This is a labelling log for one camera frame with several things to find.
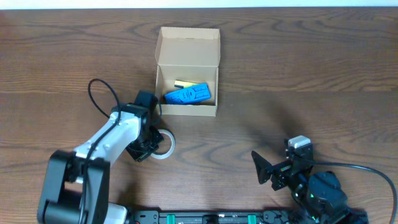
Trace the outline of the cardboard box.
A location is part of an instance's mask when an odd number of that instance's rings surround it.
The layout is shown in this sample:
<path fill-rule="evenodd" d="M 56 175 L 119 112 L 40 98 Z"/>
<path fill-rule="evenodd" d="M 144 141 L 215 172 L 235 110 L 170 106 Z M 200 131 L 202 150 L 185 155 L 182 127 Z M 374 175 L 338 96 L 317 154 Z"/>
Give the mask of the cardboard box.
<path fill-rule="evenodd" d="M 218 109 L 218 77 L 221 58 L 219 29 L 161 27 L 155 50 L 157 75 L 155 95 L 163 115 L 215 117 Z M 210 98 L 195 104 L 166 102 L 165 95 L 177 91 L 175 81 L 205 83 Z"/>

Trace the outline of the blue plastic tape dispenser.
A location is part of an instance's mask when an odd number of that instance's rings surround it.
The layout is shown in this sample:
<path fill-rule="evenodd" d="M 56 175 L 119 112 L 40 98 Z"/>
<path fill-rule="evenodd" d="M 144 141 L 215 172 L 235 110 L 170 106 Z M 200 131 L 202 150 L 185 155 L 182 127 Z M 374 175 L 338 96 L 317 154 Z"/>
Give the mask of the blue plastic tape dispenser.
<path fill-rule="evenodd" d="M 167 104 L 170 105 L 192 105 L 211 98 L 208 85 L 206 83 L 193 85 L 188 88 L 182 88 L 172 91 L 165 96 Z"/>

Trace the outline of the yellow and black marker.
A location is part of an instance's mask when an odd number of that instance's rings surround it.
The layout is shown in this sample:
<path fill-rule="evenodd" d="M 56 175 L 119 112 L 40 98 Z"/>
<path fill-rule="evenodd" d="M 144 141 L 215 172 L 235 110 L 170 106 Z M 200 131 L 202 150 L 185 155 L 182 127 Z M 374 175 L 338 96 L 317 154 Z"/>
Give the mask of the yellow and black marker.
<path fill-rule="evenodd" d="M 195 85 L 197 85 L 197 83 L 186 82 L 186 81 L 181 81 L 181 80 L 175 80 L 175 82 L 174 82 L 174 87 L 176 87 L 176 88 L 189 88 L 189 87 L 192 87 Z"/>

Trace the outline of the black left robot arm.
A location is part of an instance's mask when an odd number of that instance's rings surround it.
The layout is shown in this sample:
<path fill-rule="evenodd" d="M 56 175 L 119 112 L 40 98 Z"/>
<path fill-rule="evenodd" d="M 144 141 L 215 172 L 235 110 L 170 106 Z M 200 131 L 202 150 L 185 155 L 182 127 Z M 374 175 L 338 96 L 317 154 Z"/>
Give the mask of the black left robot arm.
<path fill-rule="evenodd" d="M 37 211 L 39 223 L 136 223 L 132 210 L 109 202 L 110 168 L 127 151 L 141 162 L 163 141 L 152 116 L 156 96 L 140 91 L 118 104 L 106 124 L 72 152 L 57 150 L 47 166 Z"/>

